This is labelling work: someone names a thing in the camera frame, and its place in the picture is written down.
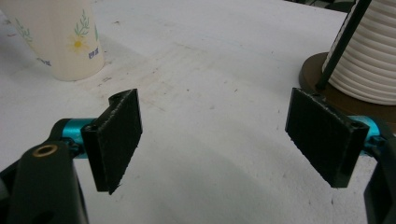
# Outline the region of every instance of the spool of white cord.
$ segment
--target spool of white cord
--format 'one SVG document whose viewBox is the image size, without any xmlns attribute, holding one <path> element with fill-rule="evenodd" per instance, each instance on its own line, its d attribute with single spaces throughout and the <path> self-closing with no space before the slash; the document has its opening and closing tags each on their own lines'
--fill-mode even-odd
<svg viewBox="0 0 396 224">
<path fill-rule="evenodd" d="M 395 0 L 372 1 L 329 83 L 346 95 L 365 102 L 396 105 Z"/>
</svg>

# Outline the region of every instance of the black rubber pad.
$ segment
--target black rubber pad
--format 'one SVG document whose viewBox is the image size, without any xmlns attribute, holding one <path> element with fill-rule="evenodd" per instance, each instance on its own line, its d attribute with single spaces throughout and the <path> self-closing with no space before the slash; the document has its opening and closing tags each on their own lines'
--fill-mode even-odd
<svg viewBox="0 0 396 224">
<path fill-rule="evenodd" d="M 137 90 L 109 98 L 110 107 L 82 130 L 98 191 L 110 194 L 120 185 L 142 134 Z"/>
<path fill-rule="evenodd" d="M 286 132 L 332 188 L 347 187 L 368 130 L 321 95 L 293 89 Z"/>
</svg>

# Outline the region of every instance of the white table surface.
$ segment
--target white table surface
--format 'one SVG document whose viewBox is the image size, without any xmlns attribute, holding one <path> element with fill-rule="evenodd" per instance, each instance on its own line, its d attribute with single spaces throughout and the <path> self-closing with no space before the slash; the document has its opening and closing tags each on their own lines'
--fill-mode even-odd
<svg viewBox="0 0 396 224">
<path fill-rule="evenodd" d="M 122 185 L 96 192 L 75 160 L 91 223 L 366 223 L 375 166 L 332 189 L 285 133 L 305 59 L 346 14 L 281 0 L 92 1 L 106 65 L 54 79 L 0 14 L 0 169 L 63 118 L 91 118 L 138 88 L 144 133 Z"/>
</svg>

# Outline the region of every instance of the paper cup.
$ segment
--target paper cup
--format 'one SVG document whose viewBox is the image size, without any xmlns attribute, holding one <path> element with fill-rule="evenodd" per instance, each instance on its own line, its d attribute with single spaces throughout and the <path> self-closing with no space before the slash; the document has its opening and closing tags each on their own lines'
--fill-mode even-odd
<svg viewBox="0 0 396 224">
<path fill-rule="evenodd" d="M 56 78 L 79 80 L 103 67 L 88 0 L 0 0 L 0 9 Z"/>
</svg>

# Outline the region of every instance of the brass insert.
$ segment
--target brass insert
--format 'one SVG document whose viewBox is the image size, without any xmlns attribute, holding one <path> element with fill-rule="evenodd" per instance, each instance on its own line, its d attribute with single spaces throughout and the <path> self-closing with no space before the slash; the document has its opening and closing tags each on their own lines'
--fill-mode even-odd
<svg viewBox="0 0 396 224">
<path fill-rule="evenodd" d="M 58 150 L 58 146 L 46 145 L 46 146 L 37 148 L 33 152 L 33 156 L 34 157 L 46 157 L 46 156 L 49 156 L 50 154 L 54 153 L 56 150 Z"/>
</svg>

